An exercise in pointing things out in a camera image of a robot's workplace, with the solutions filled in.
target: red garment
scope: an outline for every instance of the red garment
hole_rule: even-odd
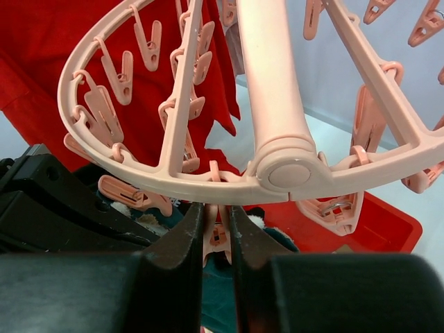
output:
[[[60,72],[74,47],[88,30],[120,1],[117,0],[0,0],[0,110],[29,144],[44,143],[70,170],[86,161],[63,145],[67,130],[57,109],[57,84]],[[182,0],[186,8],[187,0]],[[157,113],[173,87],[170,53],[180,45],[180,32],[174,0],[156,0],[140,12],[149,40],[151,24],[162,22],[160,64],[156,72],[145,69],[134,35],[134,20],[129,19],[105,43],[119,71],[121,55],[132,51],[134,63],[133,101],[120,105],[112,96],[117,116],[125,133],[125,145],[133,155],[148,165],[157,165],[163,140],[163,127]],[[204,0],[204,23],[214,21],[210,51],[213,59],[204,83],[196,86],[198,96],[205,96],[205,107],[196,120],[189,122],[194,147],[200,158],[198,172],[209,169],[210,160],[218,160],[220,169],[237,172],[221,151],[206,150],[205,140],[217,120],[230,134],[235,128],[230,115],[240,118],[236,103],[230,55],[215,0]],[[89,62],[86,70],[98,85],[111,92],[100,57]],[[78,102],[86,106],[79,89]]]

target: white surface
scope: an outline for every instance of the white surface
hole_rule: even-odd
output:
[[[22,156],[29,145],[0,111],[0,160]]]
[[[343,2],[362,19],[368,0]],[[314,40],[303,38],[305,3],[305,0],[287,0],[304,107],[317,118],[350,130],[357,91],[363,81],[325,10],[321,13]],[[401,89],[425,125],[433,128],[444,111],[444,87],[437,79],[444,66],[444,32],[415,48],[407,44],[426,3],[426,0],[396,1],[371,25],[361,23],[360,27],[382,59],[396,60],[404,65]],[[383,140],[389,145],[395,143],[388,130]]]
[[[247,162],[254,156],[253,125],[246,88],[237,86],[237,100],[241,107],[242,117],[241,121],[234,120],[237,136],[231,137],[218,123],[215,123],[207,139],[206,147],[221,149],[231,164],[239,170],[244,170]],[[306,119],[318,151],[325,152],[330,165],[336,164],[348,155],[350,133],[311,116],[306,116]],[[444,217],[441,212],[443,188],[444,176],[441,176],[430,189],[421,195],[413,193],[400,181],[371,189],[369,192],[420,221],[423,234],[413,252],[426,258],[444,280],[444,260],[442,259]]]

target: teal cloth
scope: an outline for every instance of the teal cloth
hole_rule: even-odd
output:
[[[112,203],[101,194],[98,196],[108,205]],[[170,217],[163,216],[157,208],[150,208],[145,212],[130,211],[133,220],[143,214],[152,214],[160,225],[168,229],[173,228],[183,218],[183,215],[174,206],[173,215]],[[275,228],[264,228],[263,230],[289,250],[298,251],[292,240],[279,230]],[[214,333],[235,333],[237,331],[232,267],[227,262],[220,260],[214,253],[208,256],[207,264],[203,268],[201,325]]]

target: red plastic bin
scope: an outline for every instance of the red plastic bin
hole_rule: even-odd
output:
[[[422,234],[417,220],[369,193],[365,193],[356,231],[344,237],[302,215],[295,203],[260,207],[265,211],[265,224],[279,227],[306,253],[332,253],[344,245],[357,253],[410,253]]]

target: red shirt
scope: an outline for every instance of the red shirt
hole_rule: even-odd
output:
[[[119,2],[0,0],[3,14],[0,20],[0,110],[29,144],[46,144],[70,170],[85,165],[86,161],[63,145],[67,130],[60,120],[56,101],[60,72],[80,39]],[[187,1],[182,2],[186,8]],[[105,43],[118,70],[122,52],[129,50],[134,54],[133,101],[122,106],[114,96],[112,100],[125,133],[124,144],[140,162],[154,166],[160,156],[164,133],[157,108],[172,91],[174,81],[169,56],[180,45],[180,31],[174,0],[155,0],[140,11],[140,17],[147,40],[153,20],[162,22],[157,71],[149,72],[144,67],[134,35],[134,19],[129,19]],[[222,170],[237,172],[221,151],[204,148],[214,120],[235,135],[230,115],[239,119],[240,114],[230,55],[215,0],[204,0],[203,20],[204,23],[214,21],[216,28],[210,45],[213,53],[210,70],[204,83],[196,86],[197,95],[206,98],[205,107],[199,118],[189,122],[200,158],[198,172],[208,170],[210,160],[218,160]],[[111,92],[101,56],[101,51],[97,51],[86,70],[98,85],[105,85]],[[78,95],[78,102],[84,106],[86,89],[82,87]]]

